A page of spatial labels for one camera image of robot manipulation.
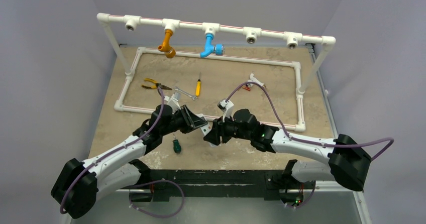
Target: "blue valve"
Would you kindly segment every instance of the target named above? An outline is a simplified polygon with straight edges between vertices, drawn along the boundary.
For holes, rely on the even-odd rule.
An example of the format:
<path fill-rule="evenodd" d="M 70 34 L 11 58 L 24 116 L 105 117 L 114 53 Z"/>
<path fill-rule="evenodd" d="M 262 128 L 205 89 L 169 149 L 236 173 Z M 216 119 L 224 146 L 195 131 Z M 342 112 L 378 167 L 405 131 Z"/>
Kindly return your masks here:
<path fill-rule="evenodd" d="M 216 47 L 211 44 L 213 38 L 213 34 L 206 34 L 204 51 L 200 53 L 201 58 L 207 57 L 211 53 L 215 53 L 218 56 L 222 56 L 224 54 L 225 48 L 222 44 L 217 44 Z"/>

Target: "orange faucet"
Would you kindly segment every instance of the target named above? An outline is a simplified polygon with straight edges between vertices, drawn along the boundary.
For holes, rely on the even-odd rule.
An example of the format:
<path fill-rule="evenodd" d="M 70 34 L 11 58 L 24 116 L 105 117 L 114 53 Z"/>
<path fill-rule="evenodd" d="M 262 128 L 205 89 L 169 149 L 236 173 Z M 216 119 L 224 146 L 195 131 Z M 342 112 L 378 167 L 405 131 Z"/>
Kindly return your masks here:
<path fill-rule="evenodd" d="M 164 52 L 167 58 L 173 58 L 176 55 L 176 51 L 169 45 L 171 36 L 173 36 L 173 32 L 167 29 L 164 33 L 163 43 L 158 46 L 158 51 Z"/>

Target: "pliers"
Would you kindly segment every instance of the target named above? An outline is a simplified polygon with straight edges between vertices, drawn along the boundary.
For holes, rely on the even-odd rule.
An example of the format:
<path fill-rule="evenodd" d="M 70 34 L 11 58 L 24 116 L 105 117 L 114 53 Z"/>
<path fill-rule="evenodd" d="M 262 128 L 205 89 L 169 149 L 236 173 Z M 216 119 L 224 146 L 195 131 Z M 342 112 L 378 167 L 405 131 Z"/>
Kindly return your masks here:
<path fill-rule="evenodd" d="M 144 81 L 145 82 L 151 82 L 151 83 L 155 84 L 154 86 L 145 86 L 145 85 L 142 84 L 141 87 L 146 88 L 146 89 L 161 88 L 161 89 L 164 89 L 164 90 L 172 90 L 170 87 L 165 86 L 161 83 L 158 83 L 156 80 L 151 79 L 151 78 L 145 78 Z"/>

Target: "white wall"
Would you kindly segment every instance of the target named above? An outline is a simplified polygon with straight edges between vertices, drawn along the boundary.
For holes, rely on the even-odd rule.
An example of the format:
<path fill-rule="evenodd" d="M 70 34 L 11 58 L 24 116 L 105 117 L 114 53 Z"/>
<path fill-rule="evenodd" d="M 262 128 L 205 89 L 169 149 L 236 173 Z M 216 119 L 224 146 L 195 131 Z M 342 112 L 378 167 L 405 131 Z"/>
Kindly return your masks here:
<path fill-rule="evenodd" d="M 50 190 L 84 159 L 113 66 L 92 0 L 0 0 L 1 223 L 59 223 Z"/>
<path fill-rule="evenodd" d="M 321 74 L 339 133 L 395 137 L 365 183 L 373 223 L 426 218 L 425 22 L 425 0 L 342 0 L 324 32 L 337 39 Z"/>
<path fill-rule="evenodd" d="M 260 27 L 268 30 L 321 35 L 341 0 L 94 0 L 101 12 L 172 18 L 192 22 Z M 164 37 L 161 27 L 143 26 L 135 32 L 124 24 L 113 31 L 120 43 L 158 45 Z M 204 33 L 179 29 L 171 44 L 203 44 Z M 218 33 L 216 43 L 247 44 L 244 36 Z M 281 44 L 280 40 L 258 39 L 256 45 Z"/>

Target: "screwdriver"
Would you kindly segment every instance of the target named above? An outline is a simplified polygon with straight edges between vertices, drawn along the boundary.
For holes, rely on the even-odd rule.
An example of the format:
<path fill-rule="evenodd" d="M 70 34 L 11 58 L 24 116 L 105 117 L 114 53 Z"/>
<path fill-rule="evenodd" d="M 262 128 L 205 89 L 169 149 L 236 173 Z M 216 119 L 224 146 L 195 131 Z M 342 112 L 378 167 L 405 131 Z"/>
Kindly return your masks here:
<path fill-rule="evenodd" d="M 179 141 L 176 139 L 176 136 L 173 134 L 173 151 L 176 154 L 179 154 L 182 151 L 182 147 L 179 144 Z"/>
<path fill-rule="evenodd" d="M 198 76 L 197 88 L 195 89 L 195 96 L 197 97 L 199 96 L 200 88 L 201 88 L 201 72 Z"/>

